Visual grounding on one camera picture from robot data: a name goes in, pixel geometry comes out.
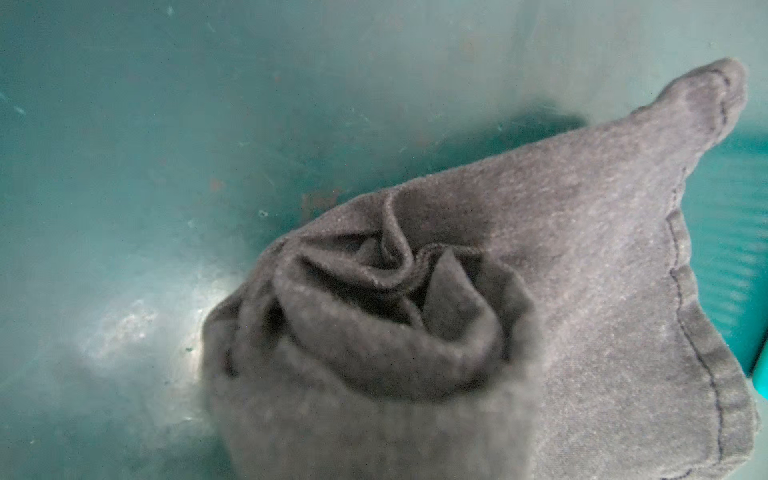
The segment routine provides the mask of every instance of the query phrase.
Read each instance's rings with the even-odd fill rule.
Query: stain
[[[432,143],[432,138],[425,132],[420,131],[416,133],[416,138],[413,141],[416,147],[427,148]]]
[[[475,61],[478,54],[477,41],[471,36],[465,36],[458,44],[458,49],[462,54],[462,60]]]
[[[316,215],[334,208],[339,203],[340,188],[315,190],[301,195],[301,223],[307,223]]]
[[[215,194],[217,191],[224,188],[224,182],[217,178],[211,178],[208,187],[210,188],[211,193]]]

